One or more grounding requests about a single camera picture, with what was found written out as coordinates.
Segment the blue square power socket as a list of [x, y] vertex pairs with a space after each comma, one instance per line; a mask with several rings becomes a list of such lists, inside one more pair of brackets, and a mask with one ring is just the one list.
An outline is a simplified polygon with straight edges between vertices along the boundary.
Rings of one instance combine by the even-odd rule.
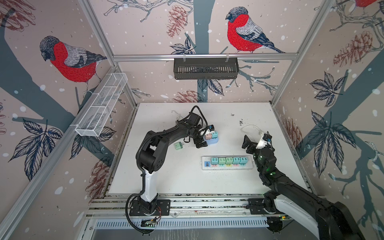
[[214, 145], [214, 144], [218, 143], [218, 141], [219, 141], [219, 137], [216, 139], [206, 140], [208, 145]]

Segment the long white power strip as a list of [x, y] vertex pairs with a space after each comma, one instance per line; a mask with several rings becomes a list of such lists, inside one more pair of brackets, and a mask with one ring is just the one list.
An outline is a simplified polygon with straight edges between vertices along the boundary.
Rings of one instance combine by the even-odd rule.
[[203, 156], [200, 166], [203, 171], [252, 170], [255, 164], [250, 156]]

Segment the light green plug adapter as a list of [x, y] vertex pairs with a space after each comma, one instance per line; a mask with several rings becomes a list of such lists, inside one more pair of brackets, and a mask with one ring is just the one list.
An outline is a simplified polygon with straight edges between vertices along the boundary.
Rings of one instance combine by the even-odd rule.
[[226, 165], [232, 165], [233, 164], [233, 157], [227, 157], [226, 158]]

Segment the pink plug adapter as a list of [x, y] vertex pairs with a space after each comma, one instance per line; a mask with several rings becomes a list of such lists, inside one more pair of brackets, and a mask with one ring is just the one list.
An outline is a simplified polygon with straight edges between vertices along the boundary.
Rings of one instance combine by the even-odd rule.
[[213, 134], [209, 133], [205, 135], [206, 140], [211, 140], [213, 138]]

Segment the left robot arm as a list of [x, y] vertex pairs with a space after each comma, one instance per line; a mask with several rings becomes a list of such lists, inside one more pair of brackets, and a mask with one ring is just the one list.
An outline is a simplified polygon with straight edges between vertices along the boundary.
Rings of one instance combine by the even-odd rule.
[[165, 162], [169, 146], [180, 139], [188, 138], [194, 140], [197, 149], [205, 148], [208, 144], [204, 140], [204, 135], [214, 130], [214, 125], [208, 124], [201, 109], [198, 106], [193, 106], [186, 117], [176, 120], [174, 127], [160, 132], [147, 132], [136, 153], [136, 164], [141, 171], [142, 189], [139, 193], [131, 194], [125, 205], [127, 221], [136, 231], [143, 236], [153, 232], [153, 230], [137, 227], [130, 219], [128, 209], [133, 206], [134, 202], [137, 202], [139, 209], [142, 209], [146, 214], [161, 211], [157, 205], [157, 171]]

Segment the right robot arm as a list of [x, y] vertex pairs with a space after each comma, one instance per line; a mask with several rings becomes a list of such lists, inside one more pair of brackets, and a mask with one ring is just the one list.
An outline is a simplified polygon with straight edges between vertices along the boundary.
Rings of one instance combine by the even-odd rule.
[[258, 143], [244, 136], [242, 148], [253, 156], [264, 186], [264, 209], [293, 218], [319, 240], [363, 240], [365, 237], [350, 210], [299, 186], [276, 167], [272, 137], [264, 134]]

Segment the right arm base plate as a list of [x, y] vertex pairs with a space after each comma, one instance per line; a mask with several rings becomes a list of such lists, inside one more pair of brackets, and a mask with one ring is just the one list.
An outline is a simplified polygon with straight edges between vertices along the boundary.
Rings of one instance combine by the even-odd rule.
[[270, 199], [248, 199], [246, 209], [250, 210], [252, 215], [285, 215], [277, 210], [275, 203]]

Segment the black wall basket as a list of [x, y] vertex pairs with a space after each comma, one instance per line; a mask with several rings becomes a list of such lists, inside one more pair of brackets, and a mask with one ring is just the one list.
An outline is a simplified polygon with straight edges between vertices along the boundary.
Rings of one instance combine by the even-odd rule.
[[239, 74], [237, 58], [185, 58], [174, 60], [176, 80], [230, 80]]

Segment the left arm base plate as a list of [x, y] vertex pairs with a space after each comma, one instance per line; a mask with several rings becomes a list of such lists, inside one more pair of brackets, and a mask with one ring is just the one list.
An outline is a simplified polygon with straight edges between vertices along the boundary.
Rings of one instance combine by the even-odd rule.
[[170, 200], [133, 200], [129, 210], [130, 216], [168, 216], [170, 214]]

